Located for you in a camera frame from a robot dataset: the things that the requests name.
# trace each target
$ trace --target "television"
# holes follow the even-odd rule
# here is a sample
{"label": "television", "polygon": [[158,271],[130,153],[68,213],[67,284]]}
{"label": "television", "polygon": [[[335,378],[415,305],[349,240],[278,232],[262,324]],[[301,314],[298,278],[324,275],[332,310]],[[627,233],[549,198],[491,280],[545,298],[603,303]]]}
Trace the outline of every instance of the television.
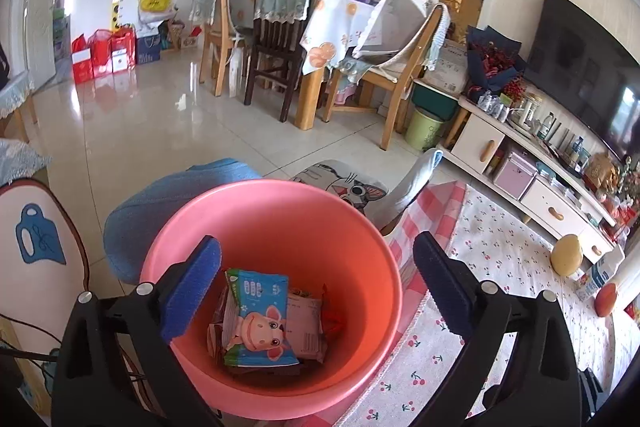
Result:
{"label": "television", "polygon": [[619,159],[640,152],[640,66],[575,4],[545,0],[524,77]]}

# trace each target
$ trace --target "blue snack package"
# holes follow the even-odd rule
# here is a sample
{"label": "blue snack package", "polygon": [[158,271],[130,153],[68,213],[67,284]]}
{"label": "blue snack package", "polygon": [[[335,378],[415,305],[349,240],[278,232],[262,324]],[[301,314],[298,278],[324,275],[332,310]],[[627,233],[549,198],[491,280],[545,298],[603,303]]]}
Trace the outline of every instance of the blue snack package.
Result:
{"label": "blue snack package", "polygon": [[239,313],[226,346],[225,365],[280,367],[299,363],[285,338],[287,286],[284,275],[226,271]]}

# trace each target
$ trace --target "pink checkered cloth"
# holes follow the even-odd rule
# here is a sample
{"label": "pink checkered cloth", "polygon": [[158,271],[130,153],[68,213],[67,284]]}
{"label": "pink checkered cloth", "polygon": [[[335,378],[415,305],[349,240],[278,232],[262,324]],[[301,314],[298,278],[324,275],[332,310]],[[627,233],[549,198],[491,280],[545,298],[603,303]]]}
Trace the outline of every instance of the pink checkered cloth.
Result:
{"label": "pink checkered cloth", "polygon": [[[460,215],[465,199],[466,185],[462,182],[449,182],[442,185],[427,185],[414,202],[402,214],[393,232],[385,237],[389,248],[401,269],[404,294],[398,330],[394,338],[391,353],[411,324],[418,305],[424,297],[427,286],[413,264],[413,244],[420,232],[429,231],[443,249],[447,248],[454,227]],[[367,388],[367,380],[347,398],[316,414],[288,420],[286,427],[329,427],[349,409]]]}

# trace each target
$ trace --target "drawer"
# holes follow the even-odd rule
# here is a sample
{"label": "drawer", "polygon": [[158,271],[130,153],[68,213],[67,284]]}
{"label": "drawer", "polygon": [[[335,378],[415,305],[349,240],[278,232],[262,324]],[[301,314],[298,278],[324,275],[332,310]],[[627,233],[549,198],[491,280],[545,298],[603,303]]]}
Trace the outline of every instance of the drawer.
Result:
{"label": "drawer", "polygon": [[535,180],[520,200],[531,212],[540,217],[560,235],[580,233],[589,225],[558,194]]}
{"label": "drawer", "polygon": [[587,225],[578,235],[582,253],[592,263],[596,263],[604,254],[613,250],[609,242],[602,237],[593,227]]}
{"label": "drawer", "polygon": [[482,173],[502,142],[504,134],[493,125],[472,114],[451,153]]}

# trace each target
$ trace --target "white door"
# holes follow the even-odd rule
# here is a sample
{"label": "white door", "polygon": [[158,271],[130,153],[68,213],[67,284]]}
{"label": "white door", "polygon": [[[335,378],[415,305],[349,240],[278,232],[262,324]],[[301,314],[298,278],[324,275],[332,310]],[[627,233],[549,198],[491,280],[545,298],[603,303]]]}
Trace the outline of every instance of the white door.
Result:
{"label": "white door", "polygon": [[38,89],[56,74],[53,56],[53,0],[27,0],[27,67]]}

